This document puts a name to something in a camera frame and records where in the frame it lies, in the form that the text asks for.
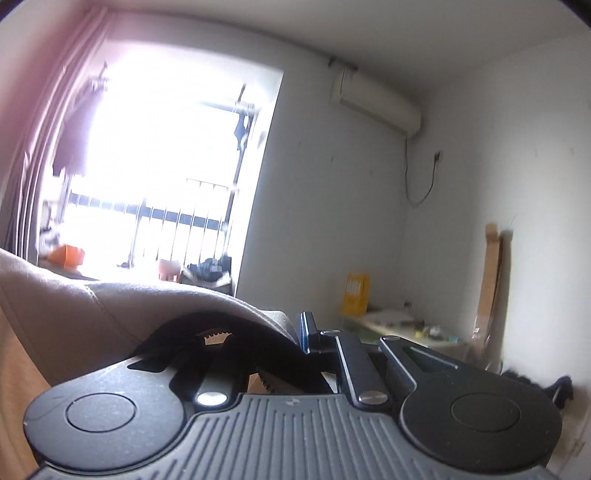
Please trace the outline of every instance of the white wall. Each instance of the white wall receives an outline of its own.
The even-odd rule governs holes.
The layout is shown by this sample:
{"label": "white wall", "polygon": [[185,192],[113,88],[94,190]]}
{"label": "white wall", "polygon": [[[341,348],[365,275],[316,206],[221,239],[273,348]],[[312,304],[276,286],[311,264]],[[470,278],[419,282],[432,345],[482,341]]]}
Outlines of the white wall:
{"label": "white wall", "polygon": [[296,320],[336,320],[348,271],[372,275],[391,302],[401,242],[401,138],[329,105],[327,59],[234,28],[122,14],[114,40],[158,41],[233,55],[284,72],[252,208],[238,297]]}
{"label": "white wall", "polygon": [[[82,0],[26,0],[0,23],[0,179],[8,179],[12,156],[39,92],[54,66]],[[0,197],[4,192],[0,188]]]}
{"label": "white wall", "polygon": [[[433,194],[408,213],[400,300],[468,337],[485,224],[513,231],[505,366],[542,384],[572,376],[577,402],[561,455],[584,426],[591,388],[591,35],[491,64],[424,104],[410,157],[415,196],[428,187],[433,153],[444,157]],[[590,452],[587,438],[564,478],[588,479]]]}

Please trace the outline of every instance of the lever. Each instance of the lever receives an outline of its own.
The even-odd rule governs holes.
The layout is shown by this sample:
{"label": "lever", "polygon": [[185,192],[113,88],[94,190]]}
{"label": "lever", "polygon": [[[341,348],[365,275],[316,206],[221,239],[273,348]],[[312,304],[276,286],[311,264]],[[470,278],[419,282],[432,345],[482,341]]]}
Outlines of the lever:
{"label": "lever", "polygon": [[194,396],[199,409],[221,408],[236,400],[238,393],[248,385],[248,372],[243,368],[238,341],[230,335],[222,344],[201,386]]}
{"label": "lever", "polygon": [[392,398],[359,338],[339,330],[322,332],[321,335],[332,338],[335,343],[341,369],[341,388],[351,404],[360,410],[390,408]]}

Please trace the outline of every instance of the electrical cord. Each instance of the electrical cord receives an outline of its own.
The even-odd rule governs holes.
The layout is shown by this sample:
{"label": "electrical cord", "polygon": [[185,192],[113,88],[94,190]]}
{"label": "electrical cord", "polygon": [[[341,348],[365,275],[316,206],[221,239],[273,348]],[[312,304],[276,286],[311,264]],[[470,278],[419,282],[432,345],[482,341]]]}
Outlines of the electrical cord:
{"label": "electrical cord", "polygon": [[439,150],[437,153],[435,153],[435,155],[433,157],[433,171],[431,172],[431,186],[429,187],[429,190],[427,191],[427,193],[419,201],[415,202],[412,198],[410,198],[410,193],[408,191],[408,137],[405,139],[405,141],[404,141],[404,193],[405,193],[407,201],[411,207],[413,207],[413,208],[420,207],[425,202],[425,200],[427,200],[429,195],[431,194],[431,191],[433,190],[433,185],[435,184],[435,171],[437,170],[437,164],[441,160],[442,155],[443,155],[443,152],[441,150]]}

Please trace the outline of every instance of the metal railing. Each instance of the metal railing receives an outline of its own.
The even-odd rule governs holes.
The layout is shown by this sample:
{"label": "metal railing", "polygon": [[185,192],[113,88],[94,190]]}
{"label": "metal railing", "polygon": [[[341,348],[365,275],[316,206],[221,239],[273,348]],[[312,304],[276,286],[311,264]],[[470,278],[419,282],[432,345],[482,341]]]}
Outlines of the metal railing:
{"label": "metal railing", "polygon": [[71,191],[64,215],[86,235],[79,243],[111,251],[124,266],[162,258],[186,265],[222,256],[234,195],[231,187],[195,179],[186,179],[176,196],[147,195],[141,203]]}

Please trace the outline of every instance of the gray ridged surface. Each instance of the gray ridged surface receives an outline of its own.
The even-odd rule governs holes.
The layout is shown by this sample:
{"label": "gray ridged surface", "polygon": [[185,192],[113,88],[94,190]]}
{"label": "gray ridged surface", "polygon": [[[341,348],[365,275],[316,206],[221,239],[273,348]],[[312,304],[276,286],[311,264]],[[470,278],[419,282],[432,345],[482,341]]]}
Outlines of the gray ridged surface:
{"label": "gray ridged surface", "polygon": [[[50,468],[35,480],[75,477]],[[414,449],[392,418],[356,410],[342,395],[245,395],[232,410],[198,416],[183,440],[120,480],[553,479],[537,467],[505,476],[455,470]]]}

